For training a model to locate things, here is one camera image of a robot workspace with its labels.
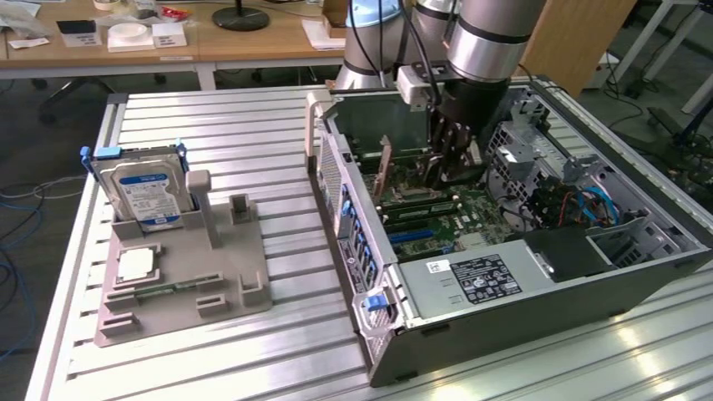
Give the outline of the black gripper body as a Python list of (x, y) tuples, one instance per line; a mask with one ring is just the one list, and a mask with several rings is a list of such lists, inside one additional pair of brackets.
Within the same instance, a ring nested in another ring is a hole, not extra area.
[(453, 123), (482, 130), (506, 95), (509, 80), (479, 82), (461, 79), (445, 83), (438, 113)]

